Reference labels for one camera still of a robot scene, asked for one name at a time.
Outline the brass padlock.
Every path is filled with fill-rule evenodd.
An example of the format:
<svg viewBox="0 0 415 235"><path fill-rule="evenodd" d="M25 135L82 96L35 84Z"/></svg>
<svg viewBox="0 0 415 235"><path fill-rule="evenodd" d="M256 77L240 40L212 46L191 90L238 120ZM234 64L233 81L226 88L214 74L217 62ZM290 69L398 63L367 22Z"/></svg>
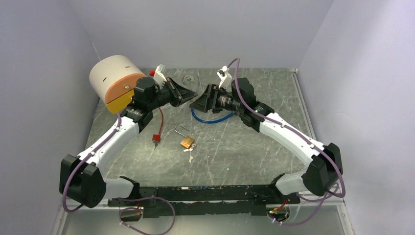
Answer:
<svg viewBox="0 0 415 235"><path fill-rule="evenodd" d="M191 137L191 130L182 126L182 125L176 125L174 127L174 131L183 137L180 145L183 146L185 149L190 150L193 149L195 146L195 139Z"/></svg>

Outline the silver keys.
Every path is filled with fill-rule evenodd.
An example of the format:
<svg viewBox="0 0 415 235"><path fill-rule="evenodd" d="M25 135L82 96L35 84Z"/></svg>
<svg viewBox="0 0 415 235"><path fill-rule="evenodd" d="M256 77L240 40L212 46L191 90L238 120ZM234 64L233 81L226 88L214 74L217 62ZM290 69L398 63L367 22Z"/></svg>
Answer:
<svg viewBox="0 0 415 235"><path fill-rule="evenodd" d="M191 145L190 145L190 147L189 147L188 149L184 149L184 150L183 150L183 152L189 152L189 151L192 151L195 147L196 147L196 144L195 144L195 143L193 143L193 144L191 144Z"/></svg>

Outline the red cable padlock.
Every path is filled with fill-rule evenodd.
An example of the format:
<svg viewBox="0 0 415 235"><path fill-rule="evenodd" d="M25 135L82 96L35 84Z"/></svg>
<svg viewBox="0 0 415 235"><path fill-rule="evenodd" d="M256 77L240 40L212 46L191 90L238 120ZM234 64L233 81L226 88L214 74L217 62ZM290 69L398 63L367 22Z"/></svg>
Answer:
<svg viewBox="0 0 415 235"><path fill-rule="evenodd" d="M154 134L152 136L152 142L154 144L154 149L157 148L158 144L161 141L161 134L162 134L163 126L164 126L164 114L163 114L163 111L162 111L162 109L160 107L158 108L158 110L159 110L160 115L161 115L161 124L160 124L158 133L157 134Z"/></svg>

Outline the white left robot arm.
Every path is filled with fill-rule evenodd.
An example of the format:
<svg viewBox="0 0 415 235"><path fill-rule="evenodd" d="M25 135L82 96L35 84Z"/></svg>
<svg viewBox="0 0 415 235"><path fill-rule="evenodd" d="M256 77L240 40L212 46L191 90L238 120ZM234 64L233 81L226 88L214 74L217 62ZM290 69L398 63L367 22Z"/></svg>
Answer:
<svg viewBox="0 0 415 235"><path fill-rule="evenodd" d="M139 183L127 177L105 179L102 170L114 154L144 130L153 118L153 110L166 104L179 107L197 97L195 91L184 88L171 78L161 87L152 77L137 80L133 96L126 108L117 114L117 121L94 144L77 156L67 155L61 161L59 192L62 206L69 209L67 199L88 208L94 208L102 200L121 198L128 206L140 199Z"/></svg>

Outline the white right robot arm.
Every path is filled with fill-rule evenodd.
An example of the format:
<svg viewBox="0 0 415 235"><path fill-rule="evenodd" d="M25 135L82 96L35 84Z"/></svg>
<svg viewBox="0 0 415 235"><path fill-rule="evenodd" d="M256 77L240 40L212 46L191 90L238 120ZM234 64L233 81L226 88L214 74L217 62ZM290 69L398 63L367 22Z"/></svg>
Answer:
<svg viewBox="0 0 415 235"><path fill-rule="evenodd" d="M190 107L203 113L232 111L246 126L276 140L304 164L303 171L277 177L275 186L269 190L269 197L275 203L283 202L288 194L301 191L324 196L342 174L338 146L325 145L294 128L271 107L256 99L247 78L232 81L231 92L209 84Z"/></svg>

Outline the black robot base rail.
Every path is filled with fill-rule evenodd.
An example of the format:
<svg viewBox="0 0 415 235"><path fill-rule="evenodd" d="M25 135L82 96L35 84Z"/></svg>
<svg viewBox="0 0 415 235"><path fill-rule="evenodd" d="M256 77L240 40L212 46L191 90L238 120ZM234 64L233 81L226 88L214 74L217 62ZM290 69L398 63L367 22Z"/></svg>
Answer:
<svg viewBox="0 0 415 235"><path fill-rule="evenodd" d="M264 216L283 203L299 204L295 193L281 194L274 185L139 187L126 200L110 199L109 207L143 208L144 218L170 215L239 214Z"/></svg>

